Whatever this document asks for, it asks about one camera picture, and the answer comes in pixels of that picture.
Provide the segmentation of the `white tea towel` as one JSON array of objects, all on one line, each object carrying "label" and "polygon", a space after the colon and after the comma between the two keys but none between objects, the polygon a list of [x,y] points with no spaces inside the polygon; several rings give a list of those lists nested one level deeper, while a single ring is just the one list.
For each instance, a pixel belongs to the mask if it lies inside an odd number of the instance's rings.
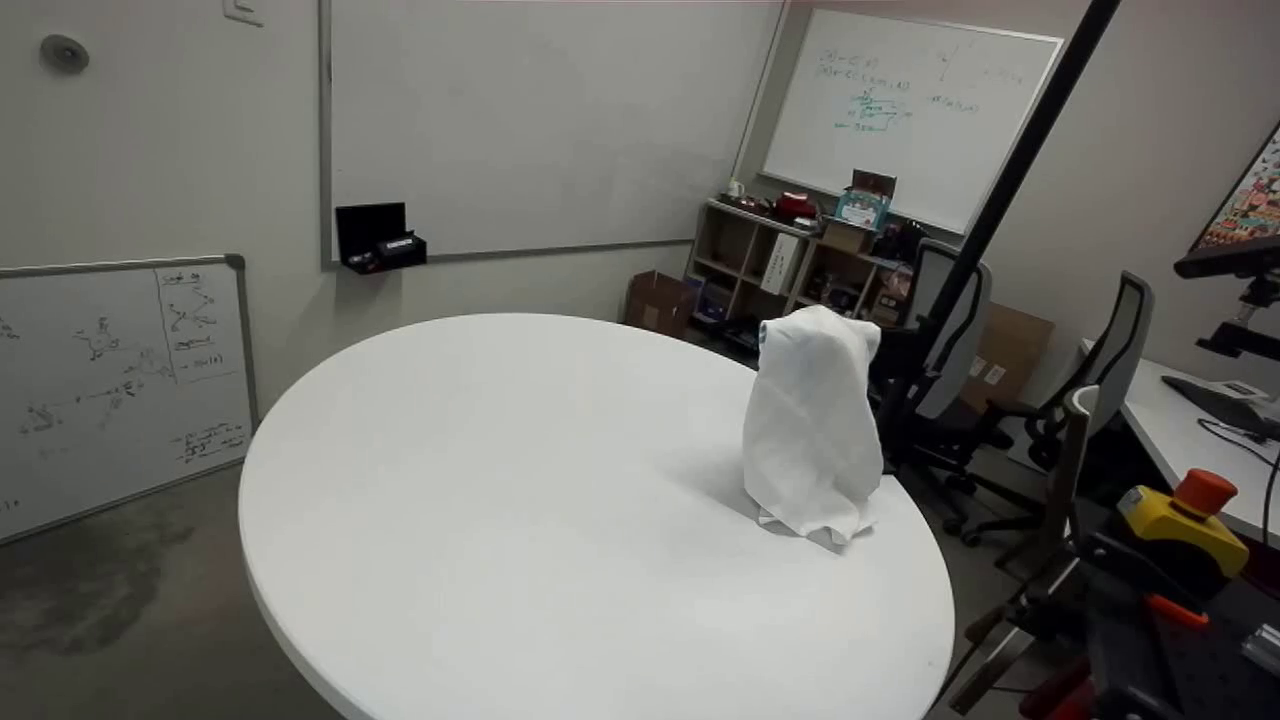
[{"label": "white tea towel", "polygon": [[765,524],[843,551],[872,531],[885,481],[872,412],[879,327],[825,306],[759,326],[744,416],[744,491]]}]

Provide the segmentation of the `black stand pole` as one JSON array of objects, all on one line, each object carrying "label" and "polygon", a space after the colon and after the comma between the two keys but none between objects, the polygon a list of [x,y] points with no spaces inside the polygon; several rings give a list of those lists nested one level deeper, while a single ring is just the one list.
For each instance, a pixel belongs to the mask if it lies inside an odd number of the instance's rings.
[{"label": "black stand pole", "polygon": [[959,300],[969,277],[979,269],[995,227],[1002,224],[1015,192],[1023,189],[1031,161],[1046,145],[1059,111],[1068,108],[1073,88],[1080,86],[1084,67],[1090,65],[1112,16],[1119,12],[1119,0],[1088,0],[1075,31],[1068,38],[1054,67],[1043,80],[1043,92],[1035,97],[1029,123],[1019,127],[987,201],[974,213],[974,224],[959,250],[959,261],[953,266],[931,311],[919,326],[919,343],[931,343]]}]

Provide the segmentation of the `cardboard box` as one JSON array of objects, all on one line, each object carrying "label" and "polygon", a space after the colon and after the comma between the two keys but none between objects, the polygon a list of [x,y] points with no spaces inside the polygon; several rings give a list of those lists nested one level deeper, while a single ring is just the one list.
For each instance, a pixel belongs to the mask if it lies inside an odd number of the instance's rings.
[{"label": "cardboard box", "polygon": [[673,327],[692,317],[692,287],[663,274],[640,274],[629,283],[623,322],[635,327]]}]

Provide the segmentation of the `wooden cubby shelf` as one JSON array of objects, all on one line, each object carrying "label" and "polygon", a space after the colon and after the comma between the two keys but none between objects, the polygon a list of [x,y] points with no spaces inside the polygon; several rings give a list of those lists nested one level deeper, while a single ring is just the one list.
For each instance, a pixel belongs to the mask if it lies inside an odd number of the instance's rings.
[{"label": "wooden cubby shelf", "polygon": [[784,224],[726,201],[707,201],[687,255],[701,326],[748,326],[827,306],[839,317],[892,326],[917,266],[872,254],[850,224]]}]

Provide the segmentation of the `grey mesh office chair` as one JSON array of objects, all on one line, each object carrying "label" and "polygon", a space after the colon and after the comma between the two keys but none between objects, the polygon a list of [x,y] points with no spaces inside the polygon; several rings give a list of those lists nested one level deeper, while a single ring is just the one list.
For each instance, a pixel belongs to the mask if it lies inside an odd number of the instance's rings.
[{"label": "grey mesh office chair", "polygon": [[946,440],[969,434],[962,419],[946,425],[943,412],[962,393],[993,311],[993,274],[985,266],[972,269],[962,294],[946,306],[943,327],[925,351],[919,382],[904,382],[904,342],[925,327],[956,261],[959,254],[943,239],[919,243],[909,306],[875,348],[872,390],[879,448],[888,465],[904,465],[913,452],[943,448]]}]

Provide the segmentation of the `black marker tray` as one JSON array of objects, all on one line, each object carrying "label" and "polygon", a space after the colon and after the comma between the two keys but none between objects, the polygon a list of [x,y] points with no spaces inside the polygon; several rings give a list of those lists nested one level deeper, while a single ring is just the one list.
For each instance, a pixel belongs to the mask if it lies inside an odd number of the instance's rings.
[{"label": "black marker tray", "polygon": [[335,254],[345,269],[371,277],[371,274],[423,266],[429,239],[409,227],[409,209],[400,201],[338,203]]}]

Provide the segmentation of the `whiteboard with green writing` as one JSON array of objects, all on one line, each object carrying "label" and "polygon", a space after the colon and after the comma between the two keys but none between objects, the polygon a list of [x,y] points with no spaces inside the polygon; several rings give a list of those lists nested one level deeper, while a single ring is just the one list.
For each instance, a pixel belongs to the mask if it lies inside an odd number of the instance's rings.
[{"label": "whiteboard with green writing", "polygon": [[895,218],[962,238],[1059,53],[1059,38],[815,8],[765,172],[827,196],[892,178]]}]

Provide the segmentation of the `floor standing whiteboard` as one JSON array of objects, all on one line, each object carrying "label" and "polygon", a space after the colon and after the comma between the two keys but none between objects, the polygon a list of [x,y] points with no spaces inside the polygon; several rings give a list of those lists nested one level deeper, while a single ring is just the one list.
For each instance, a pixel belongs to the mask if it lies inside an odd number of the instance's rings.
[{"label": "floor standing whiteboard", "polygon": [[252,434],[241,255],[0,274],[0,539],[234,465]]}]

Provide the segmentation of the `yellow emergency stop box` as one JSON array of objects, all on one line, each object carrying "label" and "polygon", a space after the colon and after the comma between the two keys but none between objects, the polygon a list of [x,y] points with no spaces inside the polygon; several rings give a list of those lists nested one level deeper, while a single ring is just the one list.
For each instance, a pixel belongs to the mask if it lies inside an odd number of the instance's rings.
[{"label": "yellow emergency stop box", "polygon": [[1226,504],[1225,491],[1177,491],[1163,495],[1155,489],[1131,489],[1119,500],[1119,517],[1131,535],[1155,543],[1189,543],[1201,557],[1217,565],[1220,577],[1235,577],[1249,565],[1242,539],[1220,519],[1220,510]]}]

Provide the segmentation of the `red emergency stop button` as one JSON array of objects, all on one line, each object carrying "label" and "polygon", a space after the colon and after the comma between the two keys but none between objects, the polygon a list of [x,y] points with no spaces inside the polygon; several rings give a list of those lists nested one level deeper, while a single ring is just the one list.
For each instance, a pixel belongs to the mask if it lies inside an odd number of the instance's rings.
[{"label": "red emergency stop button", "polygon": [[1232,495],[1235,486],[1208,470],[1191,470],[1177,489],[1177,504],[1191,517],[1217,517]]}]

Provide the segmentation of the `white desk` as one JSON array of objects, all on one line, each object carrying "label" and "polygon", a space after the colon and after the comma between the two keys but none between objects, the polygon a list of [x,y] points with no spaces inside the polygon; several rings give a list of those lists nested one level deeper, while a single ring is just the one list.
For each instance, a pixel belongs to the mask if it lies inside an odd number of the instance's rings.
[{"label": "white desk", "polygon": [[1168,486],[1189,470],[1208,470],[1235,486],[1225,504],[1225,524],[1242,539],[1280,531],[1280,495],[1267,486],[1280,446],[1255,446],[1232,429],[1211,425],[1194,405],[1168,390],[1168,369],[1138,362],[1119,416],[1134,434],[1149,461]]}]

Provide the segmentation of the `computer monitor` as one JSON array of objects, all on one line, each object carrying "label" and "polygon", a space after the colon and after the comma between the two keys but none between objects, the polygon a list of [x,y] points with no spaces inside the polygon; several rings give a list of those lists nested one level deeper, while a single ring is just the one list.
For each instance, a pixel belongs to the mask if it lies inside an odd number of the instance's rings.
[{"label": "computer monitor", "polygon": [[1280,266],[1280,123],[1177,261],[1179,277],[1250,277]]}]

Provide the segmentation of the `large wall whiteboard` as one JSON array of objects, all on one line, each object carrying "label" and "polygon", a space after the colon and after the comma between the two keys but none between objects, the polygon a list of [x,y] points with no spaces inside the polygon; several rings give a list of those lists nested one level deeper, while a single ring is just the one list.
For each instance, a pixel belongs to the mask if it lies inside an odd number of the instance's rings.
[{"label": "large wall whiteboard", "polygon": [[673,243],[726,185],[784,0],[321,0],[328,192],[440,255]]}]

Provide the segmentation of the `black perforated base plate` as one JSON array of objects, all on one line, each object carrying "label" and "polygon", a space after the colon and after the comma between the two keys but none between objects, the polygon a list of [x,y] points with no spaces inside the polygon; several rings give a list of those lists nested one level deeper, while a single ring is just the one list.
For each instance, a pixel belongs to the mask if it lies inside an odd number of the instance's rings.
[{"label": "black perforated base plate", "polygon": [[1255,584],[1191,592],[1119,539],[1088,539],[1095,720],[1280,720],[1280,599]]}]

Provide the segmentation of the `round wall sensor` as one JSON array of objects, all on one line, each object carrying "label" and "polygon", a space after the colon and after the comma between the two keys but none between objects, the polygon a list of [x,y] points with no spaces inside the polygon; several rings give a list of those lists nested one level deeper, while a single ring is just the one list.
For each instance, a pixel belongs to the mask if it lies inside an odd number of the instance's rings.
[{"label": "round wall sensor", "polygon": [[93,65],[89,56],[89,46],[68,38],[68,31],[48,31],[38,42],[38,60],[53,67],[53,72],[62,72],[62,78],[75,78]]}]

